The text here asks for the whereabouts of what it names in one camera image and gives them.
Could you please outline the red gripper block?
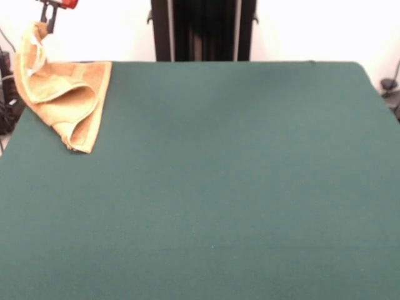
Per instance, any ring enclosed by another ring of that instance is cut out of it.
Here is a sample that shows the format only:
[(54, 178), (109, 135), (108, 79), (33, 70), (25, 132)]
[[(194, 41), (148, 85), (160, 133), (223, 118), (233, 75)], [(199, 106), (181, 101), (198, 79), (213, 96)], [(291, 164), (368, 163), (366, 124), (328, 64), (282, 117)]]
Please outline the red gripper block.
[[(78, 0), (40, 0), (43, 4), (41, 11), (41, 22), (47, 23), (47, 31), (48, 33), (54, 32), (54, 25), (56, 22), (56, 16), (58, 12), (58, 8), (63, 9), (75, 9), (78, 4)], [(52, 14), (51, 18), (47, 19), (47, 10), (48, 5), (52, 5)]]

